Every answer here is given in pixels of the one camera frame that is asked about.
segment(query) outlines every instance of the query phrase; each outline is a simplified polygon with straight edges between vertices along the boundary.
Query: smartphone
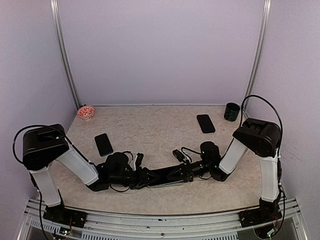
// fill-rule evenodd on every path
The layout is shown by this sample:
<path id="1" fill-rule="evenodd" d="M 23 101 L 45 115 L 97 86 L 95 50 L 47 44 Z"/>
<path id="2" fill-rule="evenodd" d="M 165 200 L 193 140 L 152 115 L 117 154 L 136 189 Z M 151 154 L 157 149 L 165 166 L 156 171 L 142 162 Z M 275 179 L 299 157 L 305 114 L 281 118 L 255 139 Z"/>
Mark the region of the smartphone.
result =
<path id="1" fill-rule="evenodd" d="M 198 120 L 201 131 L 204 134 L 214 133 L 216 131 L 208 114 L 197 115 L 196 119 Z"/>
<path id="2" fill-rule="evenodd" d="M 114 152 L 106 133 L 95 136 L 94 140 L 101 157 L 112 154 Z"/>

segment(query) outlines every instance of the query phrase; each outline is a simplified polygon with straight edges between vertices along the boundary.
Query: wire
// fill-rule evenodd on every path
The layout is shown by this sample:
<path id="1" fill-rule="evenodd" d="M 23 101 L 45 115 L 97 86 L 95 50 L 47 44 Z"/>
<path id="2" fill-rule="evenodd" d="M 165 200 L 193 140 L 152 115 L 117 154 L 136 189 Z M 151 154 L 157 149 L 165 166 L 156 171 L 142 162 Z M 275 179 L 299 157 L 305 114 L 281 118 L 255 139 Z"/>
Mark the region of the wire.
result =
<path id="1" fill-rule="evenodd" d="M 275 217 L 275 227 L 278 227 L 279 224 L 279 218 Z"/>
<path id="2" fill-rule="evenodd" d="M 277 235 L 278 233 L 279 233 L 279 231 L 280 231 L 280 229 L 282 228 L 282 225 L 284 224 L 284 221 L 285 221 L 285 214 L 286 214 L 286 194 L 285 194 L 285 191 L 284 191 L 284 189 L 282 188 L 282 189 L 280 189 L 280 191 L 282 192 L 282 194 L 283 194 L 283 216 L 282 216 L 282 221 L 281 221 L 281 224 L 280 224 L 280 226 L 279 226 L 279 228 L 277 229 L 277 231 L 271 236 L 272 238 L 275 236 L 275 235 Z"/>
<path id="3" fill-rule="evenodd" d="M 242 104 L 241 104 L 241 117 L 240 117 L 240 123 L 239 123 L 239 127 L 241 127 L 241 124 L 242 124 L 242 119 L 243 119 L 243 114 L 244 114 L 244 104 L 245 104 L 245 101 L 249 98 L 257 98 L 257 99 L 261 99 L 262 101 L 264 101 L 266 104 L 268 104 L 272 109 L 273 111 L 275 112 L 278 120 L 279 120 L 279 123 L 280 123 L 280 140 L 279 140 L 279 147 L 278 147 L 278 151 L 277 151 L 277 154 L 278 154 L 278 161 L 280 160 L 279 156 L 280 156 L 280 146 L 281 146 L 281 143 L 282 143 L 282 138 L 283 138 L 283 134 L 284 134 L 284 128 L 283 128 L 283 124 L 282 124 L 282 121 L 281 121 L 281 117 L 278 113 L 278 111 L 276 110 L 276 108 L 266 99 L 264 99 L 262 96 L 258 96 L 258 95 L 249 95 L 249 96 L 246 96 L 243 101 L 242 101 Z"/>
<path id="4" fill-rule="evenodd" d="M 39 219 L 40 219 L 40 225 L 41 225 L 42 233 L 43 233 L 45 239 L 46 239 L 46 240 L 49 240 L 49 238 L 48 238 L 47 235 L 46 235 L 46 232 L 45 232 L 45 229 L 44 229 L 44 225 L 43 225 L 43 223 L 42 223 L 42 216 L 41 216 L 42 194 L 41 194 L 40 191 L 39 191 L 39 194 L 40 194 L 40 203 L 39 203 Z"/>
<path id="5" fill-rule="evenodd" d="M 110 184 L 110 188 L 111 188 L 112 190 L 118 192 L 118 193 L 124 193 L 124 192 L 126 192 L 126 191 L 128 191 L 128 190 L 130 189 L 130 187 L 128 187 L 126 190 L 117 190 L 117 189 L 115 189 L 113 186 L 111 186 L 111 184 Z"/>
<path id="6" fill-rule="evenodd" d="M 202 180 L 209 180 L 210 178 L 212 178 L 212 176 L 207 177 L 207 178 L 204 178 L 204 177 L 199 176 L 199 178 L 202 179 Z"/>
<path id="7" fill-rule="evenodd" d="M 190 152 L 192 152 L 192 153 L 194 153 L 194 154 L 201 155 L 200 152 L 197 152 L 197 151 L 195 151 L 195 150 L 192 150 L 192 149 L 187 148 L 187 147 L 184 147 L 184 146 L 181 147 L 181 152 L 183 152 L 183 154 L 187 156 L 187 158 L 190 160 L 190 163 L 192 163 L 192 158 L 191 158 L 188 154 L 186 154 L 184 150 L 188 150 L 188 151 L 190 151 Z"/>
<path id="8" fill-rule="evenodd" d="M 50 234 L 51 234 L 51 237 L 53 238 L 53 240 L 55 240 L 56 239 L 56 229 L 54 229 L 53 234 L 52 233 L 50 233 Z"/>
<path id="9" fill-rule="evenodd" d="M 188 151 L 190 151 L 190 152 L 192 152 L 192 153 L 194 153 L 194 154 L 201 155 L 201 153 L 200 153 L 200 152 L 197 152 L 197 151 L 195 151 L 195 150 L 192 150 L 192 149 L 187 148 L 187 147 L 184 147 L 184 146 L 181 148 L 181 151 L 183 152 L 183 151 L 184 151 L 184 149 L 185 149 L 185 150 L 188 150 Z"/>
<path id="10" fill-rule="evenodd" d="M 229 146 L 228 146 L 227 149 L 225 150 L 224 155 L 221 157 L 221 159 L 223 159 L 223 158 L 225 157 L 226 153 L 228 152 L 228 150 L 229 150 L 229 148 L 230 148 L 230 146 L 231 146 L 231 144 L 232 144 L 233 142 L 234 142 L 234 138 L 232 138 Z"/>
<path id="11" fill-rule="evenodd" d="M 71 226 L 71 224 L 72 224 L 72 216 L 70 217 L 70 224 L 69 224 L 70 233 L 71 233 L 71 230 L 72 230 L 72 226 Z"/>
<path id="12" fill-rule="evenodd" d="M 60 131 L 60 130 L 52 127 L 52 126 L 42 125 L 42 124 L 36 124 L 36 125 L 29 125 L 29 126 L 25 126 L 25 127 L 21 128 L 21 129 L 15 134 L 15 136 L 14 136 L 14 138 L 13 138 L 13 142 L 12 142 L 13 155 L 14 155 L 15 159 L 16 159 L 20 164 L 24 164 L 24 163 L 18 158 L 18 156 L 17 156 L 17 154 L 16 154 L 16 140 L 17 140 L 18 135 L 19 135 L 22 131 L 24 131 L 24 130 L 26 130 L 26 129 L 32 129 L 32 128 L 49 128 L 49 129 L 53 129 L 53 130 L 57 131 L 57 132 L 60 133 L 62 136 L 64 136 L 64 138 L 70 143 L 70 145 L 74 148 L 74 150 L 76 150 L 77 153 L 78 153 L 81 157 L 84 158 L 84 160 L 86 160 L 88 163 L 90 162 L 90 161 L 78 150 L 78 148 L 76 148 L 76 146 L 73 145 L 73 143 L 71 142 L 71 140 L 67 137 L 67 135 L 66 135 L 64 132 L 62 132 L 62 131 Z"/>
<path id="13" fill-rule="evenodd" d="M 131 162 L 134 160 L 134 155 L 131 151 L 123 151 L 122 154 L 130 154 L 131 155 Z"/>

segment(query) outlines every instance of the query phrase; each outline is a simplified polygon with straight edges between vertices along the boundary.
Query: black cup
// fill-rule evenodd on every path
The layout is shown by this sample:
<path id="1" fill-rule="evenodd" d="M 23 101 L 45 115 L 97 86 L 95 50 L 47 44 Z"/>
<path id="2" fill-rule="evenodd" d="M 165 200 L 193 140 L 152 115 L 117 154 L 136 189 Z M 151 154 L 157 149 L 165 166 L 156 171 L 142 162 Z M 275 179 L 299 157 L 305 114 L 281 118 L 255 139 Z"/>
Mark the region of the black cup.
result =
<path id="1" fill-rule="evenodd" d="M 237 120 L 239 112 L 239 105 L 233 102 L 229 102 L 225 106 L 224 118 L 229 122 L 234 122 L 235 120 Z"/>

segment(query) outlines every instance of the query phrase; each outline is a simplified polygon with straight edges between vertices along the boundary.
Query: metal frame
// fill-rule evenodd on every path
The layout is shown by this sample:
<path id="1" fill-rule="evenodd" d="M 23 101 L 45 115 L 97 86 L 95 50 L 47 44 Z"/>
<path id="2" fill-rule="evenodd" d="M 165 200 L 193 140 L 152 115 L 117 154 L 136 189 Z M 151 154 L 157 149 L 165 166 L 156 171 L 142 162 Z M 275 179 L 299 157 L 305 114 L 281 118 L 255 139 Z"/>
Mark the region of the metal frame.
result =
<path id="1" fill-rule="evenodd" d="M 262 14 L 262 22 L 260 27 L 260 34 L 258 39 L 258 45 L 256 48 L 255 56 L 254 56 L 254 62 L 250 74 L 250 80 L 248 87 L 246 89 L 245 97 L 252 94 L 254 85 L 256 82 L 256 77 L 258 73 L 258 68 L 263 52 L 263 47 L 265 43 L 266 33 L 267 33 L 267 27 L 269 22 L 269 16 L 270 16 L 270 9 L 271 9 L 271 0 L 264 0 L 264 8 L 263 8 L 263 14 Z M 249 99 L 244 104 L 244 110 L 248 107 Z"/>
<path id="2" fill-rule="evenodd" d="M 27 239 L 30 227 L 41 229 L 39 221 L 39 201 L 30 199 L 24 211 L 17 240 Z M 283 199 L 279 203 L 283 211 Z M 101 212 L 70 207 L 88 213 L 84 228 L 72 228 L 78 240 L 151 240 L 166 238 L 169 240 L 236 240 L 238 232 L 261 225 L 241 227 L 238 212 L 243 209 L 216 213 L 191 215 L 140 215 Z M 308 240 L 305 223 L 295 198 L 285 201 L 285 219 L 292 218 L 299 240 Z M 49 233 L 57 232 L 61 225 L 43 219 L 44 229 Z"/>
<path id="3" fill-rule="evenodd" d="M 55 33 L 56 33 L 58 44 L 59 44 L 59 50 L 60 50 L 60 55 L 61 55 L 61 59 L 63 62 L 65 74 L 66 74 L 66 79 L 67 79 L 67 82 L 68 82 L 68 85 L 69 85 L 69 88 L 71 91 L 74 105 L 77 109 L 79 109 L 81 107 L 81 102 L 80 102 L 80 98 L 79 98 L 79 95 L 78 95 L 78 92 L 76 89 L 74 79 L 71 74 L 71 69 L 70 69 L 67 51 L 66 51 L 66 47 L 65 47 L 64 35 L 63 35 L 62 27 L 61 27 L 58 0 L 50 0 L 50 4 L 51 4 L 53 23 L 54 23 L 54 27 L 55 27 Z"/>

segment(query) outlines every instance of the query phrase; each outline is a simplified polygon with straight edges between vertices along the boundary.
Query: red bowl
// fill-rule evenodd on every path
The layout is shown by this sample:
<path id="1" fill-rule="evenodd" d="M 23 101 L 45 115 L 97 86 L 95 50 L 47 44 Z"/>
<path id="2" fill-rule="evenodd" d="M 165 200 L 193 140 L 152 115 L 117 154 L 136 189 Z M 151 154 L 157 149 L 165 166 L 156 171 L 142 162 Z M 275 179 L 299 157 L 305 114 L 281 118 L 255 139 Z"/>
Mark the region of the red bowl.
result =
<path id="1" fill-rule="evenodd" d="M 94 116 L 95 108 L 91 105 L 80 107 L 77 111 L 77 115 L 79 118 L 83 120 L 89 120 Z"/>

